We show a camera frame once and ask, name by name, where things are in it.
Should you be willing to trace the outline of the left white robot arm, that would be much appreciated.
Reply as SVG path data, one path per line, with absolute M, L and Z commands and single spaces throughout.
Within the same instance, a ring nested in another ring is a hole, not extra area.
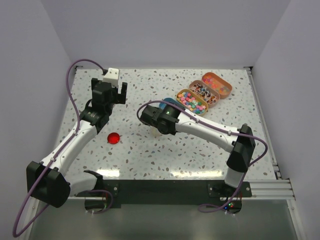
M 91 79 L 92 97 L 80 112 L 73 129 L 47 157 L 27 166 L 27 190 L 31 197 L 55 208 L 67 201 L 72 192 L 72 184 L 65 178 L 69 167 L 109 122 L 114 105 L 126 103 L 127 88 L 126 82 L 118 88 L 110 82 Z

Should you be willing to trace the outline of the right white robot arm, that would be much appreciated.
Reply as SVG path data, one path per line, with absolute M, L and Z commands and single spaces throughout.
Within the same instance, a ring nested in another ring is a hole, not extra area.
M 249 126 L 244 124 L 241 128 L 236 128 L 221 125 L 187 109 L 168 104 L 163 109 L 146 106 L 140 115 L 140 120 L 145 125 L 155 127 L 163 135 L 186 133 L 213 143 L 228 152 L 223 192 L 233 197 L 241 190 L 240 183 L 249 169 L 256 147 Z

